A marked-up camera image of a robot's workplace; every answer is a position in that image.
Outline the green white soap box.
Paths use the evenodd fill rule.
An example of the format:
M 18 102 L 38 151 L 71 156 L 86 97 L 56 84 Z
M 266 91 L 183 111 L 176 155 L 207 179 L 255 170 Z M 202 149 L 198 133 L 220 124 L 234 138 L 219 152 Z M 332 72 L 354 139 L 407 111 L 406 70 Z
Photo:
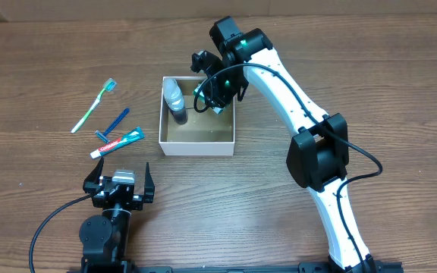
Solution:
M 194 95 L 194 96 L 198 93 L 199 88 L 201 87 L 202 83 L 203 83 L 203 82 L 199 83 L 199 84 L 197 85 L 197 87 L 193 90 L 193 95 Z M 204 93 L 200 93 L 200 94 L 199 94 L 199 96 L 198 96 L 198 101 L 202 102 L 203 104 L 205 103 L 205 96 L 204 96 Z M 223 108 L 220 108 L 220 107 L 218 107 L 218 106 L 216 106 L 216 107 L 212 107 L 212 106 L 210 106 L 209 109 L 213 110 L 217 115 L 218 115 L 218 114 L 221 114 L 221 113 L 224 111 Z

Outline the clear bottle with black cap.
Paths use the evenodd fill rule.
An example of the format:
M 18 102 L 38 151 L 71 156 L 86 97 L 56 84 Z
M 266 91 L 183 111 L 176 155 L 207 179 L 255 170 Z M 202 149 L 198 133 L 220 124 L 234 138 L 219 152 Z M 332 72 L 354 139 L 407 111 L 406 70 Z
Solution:
M 183 125 L 187 123 L 187 109 L 184 104 L 184 96 L 178 82 L 173 78 L 165 78 L 163 81 L 163 95 L 174 121 Z

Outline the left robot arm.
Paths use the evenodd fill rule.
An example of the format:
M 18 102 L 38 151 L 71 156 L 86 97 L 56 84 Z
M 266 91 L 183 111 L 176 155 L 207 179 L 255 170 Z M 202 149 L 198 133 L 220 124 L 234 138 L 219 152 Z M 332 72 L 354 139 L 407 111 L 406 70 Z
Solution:
M 125 258 L 130 218 L 143 208 L 143 196 L 134 192 L 135 173 L 116 171 L 102 174 L 104 159 L 84 179 L 83 190 L 90 194 L 99 215 L 86 219 L 79 230 L 83 244 L 82 272 L 130 273 L 135 265 Z

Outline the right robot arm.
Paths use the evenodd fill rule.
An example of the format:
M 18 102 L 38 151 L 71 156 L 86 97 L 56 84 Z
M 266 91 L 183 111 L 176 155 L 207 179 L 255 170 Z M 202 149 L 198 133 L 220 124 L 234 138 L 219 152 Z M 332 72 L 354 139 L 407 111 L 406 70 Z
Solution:
M 218 49 L 194 53 L 190 69 L 205 74 L 193 90 L 193 103 L 177 101 L 178 91 L 163 93 L 175 117 L 186 113 L 221 114 L 255 86 L 276 110 L 291 135 L 286 165 L 295 182 L 309 190 L 329 244 L 330 272 L 376 272 L 377 266 L 358 231 L 348 197 L 349 149 L 374 156 L 350 143 L 347 122 L 313 102 L 288 73 L 271 40 L 259 28 L 242 32 L 232 17 L 214 23 L 209 36 Z

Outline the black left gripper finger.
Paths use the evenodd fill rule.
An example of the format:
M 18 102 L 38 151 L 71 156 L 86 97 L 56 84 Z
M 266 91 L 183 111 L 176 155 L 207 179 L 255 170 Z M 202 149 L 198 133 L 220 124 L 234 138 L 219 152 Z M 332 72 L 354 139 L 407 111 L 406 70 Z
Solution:
M 155 196 L 155 184 L 150 174 L 149 163 L 146 163 L 145 183 L 143 191 L 143 202 L 152 203 Z
M 102 175 L 102 169 L 104 165 L 104 158 L 101 158 L 97 166 L 89 173 L 89 175 L 83 181 L 84 190 L 98 190 L 100 187 L 100 177 Z

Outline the blue disposable razor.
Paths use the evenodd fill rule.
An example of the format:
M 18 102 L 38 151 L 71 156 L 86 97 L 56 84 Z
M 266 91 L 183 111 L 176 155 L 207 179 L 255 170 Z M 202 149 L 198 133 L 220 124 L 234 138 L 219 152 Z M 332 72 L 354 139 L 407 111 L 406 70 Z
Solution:
M 125 110 L 123 110 L 122 113 L 119 114 L 119 116 L 116 117 L 116 119 L 108 126 L 108 128 L 104 132 L 97 130 L 94 134 L 104 143 L 109 143 L 110 139 L 107 136 L 121 123 L 121 121 L 129 113 L 129 111 L 130 109 L 126 108 Z

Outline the Colgate toothpaste tube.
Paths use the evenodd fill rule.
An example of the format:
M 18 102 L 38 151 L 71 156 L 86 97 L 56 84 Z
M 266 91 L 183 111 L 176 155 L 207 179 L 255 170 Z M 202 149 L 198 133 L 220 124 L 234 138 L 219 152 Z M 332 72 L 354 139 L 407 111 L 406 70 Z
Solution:
M 124 146 L 127 146 L 131 143 L 135 143 L 136 141 L 144 139 L 146 136 L 143 133 L 140 127 L 136 127 L 134 130 L 126 133 L 120 138 L 111 141 L 110 143 L 105 144 L 104 146 L 99 147 L 98 149 L 92 151 L 90 153 L 91 159 L 101 158 L 104 155 L 108 155 L 115 150 L 118 150 Z

